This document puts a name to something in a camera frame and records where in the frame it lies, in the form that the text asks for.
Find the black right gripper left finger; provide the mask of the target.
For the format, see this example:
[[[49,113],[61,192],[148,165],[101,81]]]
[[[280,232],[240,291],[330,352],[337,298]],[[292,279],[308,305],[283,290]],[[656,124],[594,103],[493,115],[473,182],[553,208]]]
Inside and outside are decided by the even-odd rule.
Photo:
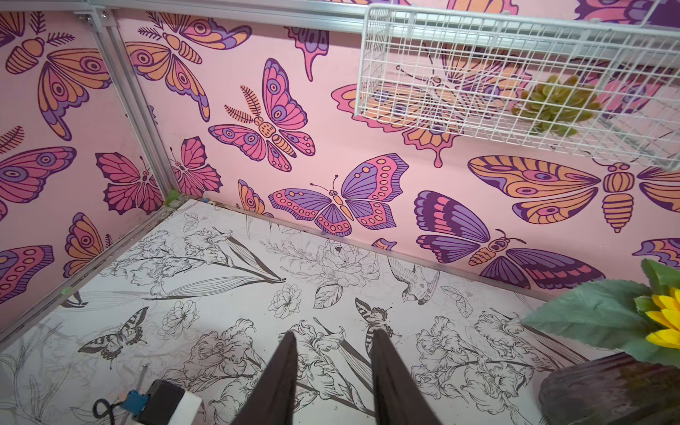
[[[297,360],[297,340],[292,332],[286,332],[232,424],[292,424]]]

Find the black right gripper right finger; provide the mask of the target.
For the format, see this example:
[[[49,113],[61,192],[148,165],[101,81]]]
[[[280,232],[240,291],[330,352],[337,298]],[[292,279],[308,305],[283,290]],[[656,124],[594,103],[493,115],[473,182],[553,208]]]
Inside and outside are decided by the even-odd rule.
[[[383,329],[374,332],[371,367],[377,424],[441,423]]]

